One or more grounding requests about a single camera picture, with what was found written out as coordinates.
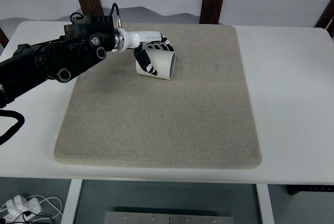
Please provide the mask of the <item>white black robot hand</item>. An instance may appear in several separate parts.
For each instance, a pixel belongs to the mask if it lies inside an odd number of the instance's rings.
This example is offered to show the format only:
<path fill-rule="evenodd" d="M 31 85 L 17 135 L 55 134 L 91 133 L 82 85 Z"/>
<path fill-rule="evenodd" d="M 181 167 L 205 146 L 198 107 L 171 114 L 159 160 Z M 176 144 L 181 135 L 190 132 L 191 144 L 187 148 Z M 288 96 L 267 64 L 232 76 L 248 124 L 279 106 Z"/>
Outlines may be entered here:
<path fill-rule="evenodd" d="M 126 49 L 134 49 L 134 56 L 141 69 L 156 76 L 158 72 L 153 67 L 145 49 L 137 48 L 141 43 L 147 43 L 146 47 L 154 50 L 174 51 L 167 37 L 158 31 L 132 31 L 123 28 L 115 28 L 115 52 L 123 52 Z"/>

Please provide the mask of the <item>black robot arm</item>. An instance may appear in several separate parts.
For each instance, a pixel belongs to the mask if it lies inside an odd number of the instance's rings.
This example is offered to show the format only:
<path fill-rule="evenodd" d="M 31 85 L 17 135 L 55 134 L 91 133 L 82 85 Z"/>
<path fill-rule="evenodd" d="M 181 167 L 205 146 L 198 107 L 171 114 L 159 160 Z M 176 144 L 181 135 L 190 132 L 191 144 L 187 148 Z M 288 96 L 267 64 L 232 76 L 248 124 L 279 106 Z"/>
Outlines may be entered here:
<path fill-rule="evenodd" d="M 46 80 L 66 83 L 104 60 L 108 52 L 134 51 L 140 68 L 157 76 L 149 49 L 163 53 L 174 49 L 158 31 L 128 32 L 114 27 L 112 15 L 73 13 L 59 39 L 21 44 L 13 56 L 1 62 L 1 108 Z"/>

